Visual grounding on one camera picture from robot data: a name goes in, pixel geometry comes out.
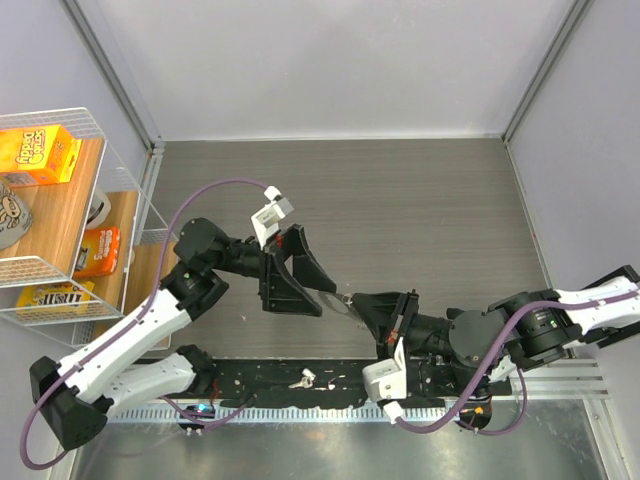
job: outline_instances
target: wooden shelf board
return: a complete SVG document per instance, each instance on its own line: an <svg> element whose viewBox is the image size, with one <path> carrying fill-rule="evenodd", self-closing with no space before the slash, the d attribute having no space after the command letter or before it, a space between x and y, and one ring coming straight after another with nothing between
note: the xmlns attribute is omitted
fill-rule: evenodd
<svg viewBox="0 0 640 480"><path fill-rule="evenodd" d="M103 143L101 138L82 141L69 183L15 188L31 209L33 225L18 242L0 250L0 258L35 255L67 275L73 272Z"/></svg>
<svg viewBox="0 0 640 480"><path fill-rule="evenodd" d="M136 214L138 204L138 192L108 193L111 202L111 211L100 227L118 227L120 229L120 251L115 271L110 275L78 279L90 280L95 284L93 293L103 299L114 308L120 309L119 299L124 279L124 269L129 261L129 244L133 235L133 217Z"/></svg>
<svg viewBox="0 0 640 480"><path fill-rule="evenodd" d="M175 242L169 244L167 255L162 264L162 278L167 275L177 263L176 254L173 253ZM135 258L129 271L127 296L125 299L124 314L128 315L135 310L142 301L151 294L153 280L156 276L158 261L160 260L161 243L138 245L133 248Z"/></svg>

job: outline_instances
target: orange snack package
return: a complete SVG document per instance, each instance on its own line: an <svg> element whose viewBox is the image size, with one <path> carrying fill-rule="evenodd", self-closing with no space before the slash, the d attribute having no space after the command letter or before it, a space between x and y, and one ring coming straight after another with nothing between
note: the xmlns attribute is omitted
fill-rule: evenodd
<svg viewBox="0 0 640 480"><path fill-rule="evenodd" d="M62 125L0 130L0 176L11 187L67 183L81 143Z"/></svg>
<svg viewBox="0 0 640 480"><path fill-rule="evenodd" d="M73 278L97 277L113 273L118 264L120 230L117 227L86 230L80 244Z"/></svg>

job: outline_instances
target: gray floor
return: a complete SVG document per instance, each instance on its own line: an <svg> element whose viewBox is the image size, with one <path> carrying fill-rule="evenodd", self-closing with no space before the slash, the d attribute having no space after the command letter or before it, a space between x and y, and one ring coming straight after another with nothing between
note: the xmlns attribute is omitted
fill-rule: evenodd
<svg viewBox="0 0 640 480"><path fill-rule="evenodd" d="M311 480L606 478L581 401L531 402L504 437L447 425L414 435L385 423L229 425L201 438L178 427L108 425L82 449L73 480ZM515 405L495 402L492 428L513 421ZM150 445L166 439L157 448ZM145 455L135 453L148 451ZM113 453L135 455L114 457Z"/></svg>
<svg viewBox="0 0 640 480"><path fill-rule="evenodd" d="M421 294L421 312L485 308L544 287L498 139L169 143L153 201L170 217L197 187L250 176L276 185L295 207L317 259L340 292ZM235 237L264 203L247 186L198 199L183 217L207 217ZM215 356L373 356L368 332L341 312L321 318L262 312L257 283L227 277L223 299L173 346Z"/></svg>

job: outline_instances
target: cable connector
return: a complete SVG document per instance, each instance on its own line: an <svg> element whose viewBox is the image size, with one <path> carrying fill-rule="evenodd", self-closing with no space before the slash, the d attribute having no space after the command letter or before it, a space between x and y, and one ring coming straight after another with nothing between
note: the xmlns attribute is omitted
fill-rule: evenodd
<svg viewBox="0 0 640 480"><path fill-rule="evenodd" d="M264 196L271 200L251 216L251 223L256 232L256 240L260 248L264 248L269 239L280 231L278 222L293 212L293 206L284 198L276 187L268 187Z"/></svg>
<svg viewBox="0 0 640 480"><path fill-rule="evenodd" d="M391 425L395 425L396 421L402 417L402 414L404 413L404 410L398 402L389 402L382 407L382 410L384 410L384 413L389 419Z"/></svg>

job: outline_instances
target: cable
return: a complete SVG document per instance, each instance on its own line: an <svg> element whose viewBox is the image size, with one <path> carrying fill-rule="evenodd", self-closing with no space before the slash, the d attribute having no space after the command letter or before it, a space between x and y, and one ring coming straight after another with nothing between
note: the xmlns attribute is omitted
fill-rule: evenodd
<svg viewBox="0 0 640 480"><path fill-rule="evenodd" d="M537 310L539 308L556 308L561 310L583 310L585 308L600 307L609 303L622 302L624 300L629 300L637 296L638 296L638 291L636 290L633 292L624 293L622 295L617 295L611 298L606 298L602 300L593 300L591 302L585 302L585 303L567 304L567 303L552 302L549 300L539 300L539 301L531 302L531 303L528 303L527 305L524 305L523 307L518 309L516 313L513 314L513 316L507 321L507 323L505 323L504 327L502 328L502 330L500 331L496 339L491 344L491 347L487 351L487 354L482 359L482 362L480 362L480 365L478 366L478 369L473 374L473 377L471 377L469 384L465 387L465 389L460 394L460 397L458 397L458 400L456 401L456 403L454 403L453 407L451 407L451 409L446 414L444 414L441 418L439 418L435 422L429 425L424 425L424 426L411 424L406 420L404 420L402 417L396 419L396 423L401 428L409 432L425 434L425 433L436 432L440 430L442 427L444 427L451 420L453 420L453 417L455 417L460 412L460 410L464 407L464 404L469 400L469 398L473 394L473 391L476 389L476 387L480 383L480 380L482 380L482 376L485 374L489 366L493 363L493 361L496 359L496 357L502 350L504 342L506 341L507 337L511 333L511 330L515 328L515 326L522 319L522 317L524 317L527 313L531 312L532 310Z"/></svg>
<svg viewBox="0 0 640 480"><path fill-rule="evenodd" d="M120 330L118 333L116 333L113 337L111 337L109 340L107 340L102 345L99 345L94 351L92 351L91 353L87 354L87 356L83 357L77 364L75 364L73 367L71 367L69 369L69 371L67 371L60 378L58 378L58 380L56 380L42 394L40 399L38 399L38 401L36 402L34 407L29 412L29 415L27 415L27 419L25 420L24 426L22 427L22 432L20 434L20 458L22 459L22 463L24 463L24 465L27 468L29 468L31 470L46 470L47 468L51 468L56 463L58 463L60 460L62 460L64 458L64 456L67 454L67 452L64 451L60 455L58 455L56 458L54 458L53 460L51 460L49 462L46 462L46 463L35 463L35 462L33 462L31 460L31 458L29 457L29 452L27 451L27 438L29 436L29 431L31 430L31 426L33 425L33 422L34 422L34 420L36 418L36 415L38 414L40 409L43 407L43 405L47 402L47 400L49 400L51 395L61 385L63 385L73 374L75 374L76 372L81 370L84 365L86 365L93 358L95 358L96 356L101 354L104 350L106 350L111 345L113 345L116 341L118 341L120 338L122 338L124 335L126 335L133 327L138 325L138 323L140 323L140 321L142 321L144 316L151 309L151 306L153 305L153 301L155 300L155 297L156 297L156 295L158 293L158 287L160 286L160 277L162 276L162 265L164 264L164 259L165 259L166 253L167 253L167 247L169 246L169 241L171 240L171 233L172 233L173 229L175 228L175 225L176 225L176 223L178 221L178 217L182 214L182 212L197 197L202 195L204 192L206 192L206 191L208 191L208 190L210 190L212 188L215 188L215 187L219 187L219 186L222 186L222 185L228 185L228 184L232 184L232 183L242 183L242 184L254 185L256 187L262 188L263 190L266 190L267 188L269 188L269 186L267 184L265 184L263 182L260 182L258 180L250 179L250 178L229 178L229 179L226 179L226 180L218 180L216 182L209 183L209 184L199 188L198 190L193 192L182 203L182 205L180 205L180 208L178 208L178 210L176 210L176 212L173 214L173 217L171 218L171 221L169 222L169 226L167 227L167 235L165 236L165 239L164 239L164 241L162 243L162 247L161 247L161 250L160 250L160 252L161 252L160 253L160 259L158 261L158 269L156 270L156 276L155 276L154 281L153 281L153 289L151 290L151 295L149 296L147 302L143 305L142 310L140 310L140 313L138 313L136 318L134 318L122 330Z"/></svg>
<svg viewBox="0 0 640 480"><path fill-rule="evenodd" d="M522 408L520 409L520 415L518 415L518 418L516 418L515 422L513 422L508 427L500 430L477 430L472 426L473 420L471 420L471 425L463 422L462 420L460 420L458 424L460 424L467 430L472 430L478 435L485 435L487 437L497 437L499 435L505 435L507 433L513 432L516 428L518 428L520 424L524 421L525 414L527 412L527 404L529 400L527 398L528 396L527 385L526 385L526 382L524 381L524 374L522 373L522 370L520 370L519 368L516 370L516 373L518 374L518 378L520 378L520 385L522 386Z"/></svg>

